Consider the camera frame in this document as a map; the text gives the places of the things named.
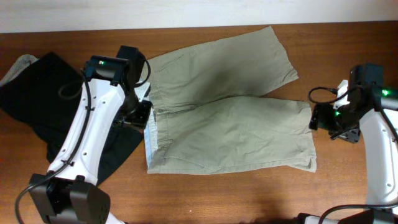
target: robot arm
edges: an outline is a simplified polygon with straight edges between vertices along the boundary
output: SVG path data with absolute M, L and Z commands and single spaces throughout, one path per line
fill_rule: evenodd
M 95 55 L 86 63 L 75 118 L 47 171 L 56 175 L 43 181 L 48 176 L 34 174 L 30 180 L 43 222 L 124 223 L 109 212 L 109 195 L 96 187 L 98 166 L 111 125 L 146 126 L 152 104 L 139 101 L 134 91 L 143 84 L 137 82 L 144 62 L 138 49 L 122 46 L 116 58 Z
M 343 80 L 338 89 L 328 89 L 337 99 L 316 103 L 309 127 L 325 129 L 332 140 L 357 143 L 362 132 L 366 147 L 368 171 L 367 205 L 341 205 L 329 209 L 316 223 L 335 210 L 369 208 L 340 220 L 339 223 L 394 223 L 398 214 L 398 92 L 384 88 L 382 67 L 372 64 L 357 66 L 350 81 Z

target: black cable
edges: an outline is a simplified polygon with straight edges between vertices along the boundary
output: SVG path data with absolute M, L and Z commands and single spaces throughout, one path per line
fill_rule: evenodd
M 317 104 L 330 104 L 330 103 L 334 103 L 334 102 L 336 102 L 336 101 L 339 101 L 339 100 L 343 99 L 346 95 L 348 95 L 349 93 L 351 93 L 352 91 L 354 91 L 354 90 L 356 90 L 356 89 L 358 89 L 358 88 L 361 88 L 361 87 L 360 87 L 360 86 L 354 86 L 354 87 L 350 88 L 350 89 L 347 90 L 344 94 L 342 94 L 341 96 L 337 97 L 337 98 L 334 99 L 334 100 L 326 101 L 326 102 L 319 102 L 319 101 L 314 100 L 314 99 L 311 97 L 312 92 L 315 91 L 315 90 L 328 90 L 329 92 L 331 92 L 331 93 L 333 93 L 333 94 L 337 94 L 337 89 L 319 86 L 319 87 L 313 88 L 312 90 L 310 90 L 310 91 L 308 92 L 308 99 L 309 99 L 312 103 L 317 103 Z
M 151 70 L 150 70 L 150 65 L 149 65 L 148 60 L 145 59 L 145 63 L 147 64 L 147 67 L 148 67 L 148 75 L 147 75 L 147 77 L 146 77 L 146 79 L 145 79 L 144 81 L 142 81 L 142 82 L 140 82 L 140 83 L 136 83 L 136 84 L 134 85 L 135 88 L 136 88 L 136 87 L 142 86 L 145 82 L 148 81 L 148 78 L 150 77 Z
M 376 111 L 380 112 L 380 114 L 383 117 L 384 121 L 387 123 L 392 135 L 397 140 L 398 139 L 397 131 L 396 131 L 394 125 L 391 123 L 391 121 L 388 118 L 388 116 L 386 115 L 386 112 L 384 112 L 382 106 L 379 103 L 376 102 L 376 99 L 374 98 L 373 95 L 372 95 L 372 100 L 373 100 L 373 104 L 374 104 L 374 109 L 376 109 Z M 364 204 L 364 205 L 360 205 L 360 204 L 359 205 L 357 205 L 357 204 L 339 205 L 339 206 L 335 206 L 333 208 L 329 208 L 327 211 L 325 211 L 322 214 L 322 216 L 320 217 L 318 224 L 322 224 L 324 219 L 326 218 L 326 216 L 328 216 L 330 213 L 335 212 L 337 210 L 352 209 L 352 208 L 390 209 L 390 208 L 395 208 L 395 207 L 398 207 L 398 202 L 392 203 L 392 204 L 389 204 L 389 205 L 366 205 L 366 204 Z
M 65 168 L 67 168 L 67 166 L 69 164 L 71 164 L 73 158 L 75 157 L 77 151 L 79 150 L 80 147 L 80 143 L 83 140 L 83 136 L 84 133 L 86 131 L 87 128 L 87 124 L 88 124 L 88 120 L 90 118 L 90 112 L 91 112 L 91 93 L 90 93 L 90 87 L 88 85 L 88 82 L 86 80 L 85 74 L 83 73 L 83 81 L 85 83 L 86 86 L 86 91 L 87 91 L 87 108 L 86 108 L 86 117 L 83 123 L 83 126 L 81 127 L 81 131 L 80 131 L 80 135 L 79 138 L 76 142 L 75 148 L 73 149 L 72 153 L 70 154 L 69 158 L 67 161 L 64 162 L 64 164 L 61 166 L 61 168 L 59 168 L 58 170 L 56 170 L 54 173 L 51 173 L 50 175 L 46 176 L 45 178 L 41 179 L 40 181 L 38 181 L 36 184 L 30 185 L 27 188 L 25 188 L 17 197 L 16 201 L 15 201 L 15 214 L 17 217 L 17 220 L 20 224 L 23 224 L 24 221 L 22 220 L 21 217 L 21 213 L 19 212 L 19 202 L 21 201 L 21 198 L 27 193 L 30 192 L 31 190 L 35 189 L 36 187 L 46 183 L 47 181 L 49 181 L 51 178 L 55 177 L 56 175 L 58 175 L 59 173 L 61 173 Z
M 67 87 L 69 87 L 69 86 L 71 86 L 72 84 L 75 84 L 75 83 L 79 83 L 80 84 L 80 88 L 79 88 L 79 90 L 76 93 L 74 93 L 73 95 L 70 95 L 70 96 L 65 96 L 65 95 L 62 94 L 64 89 L 66 89 Z M 72 99 L 74 99 L 74 98 L 79 96 L 79 94 L 81 93 L 82 89 L 83 88 L 81 87 L 81 80 L 75 80 L 75 81 L 72 81 L 72 82 L 69 82 L 69 83 L 66 83 L 66 84 L 62 85 L 59 88 L 59 90 L 58 90 L 58 96 L 61 99 L 63 99 L 63 100 L 72 100 Z

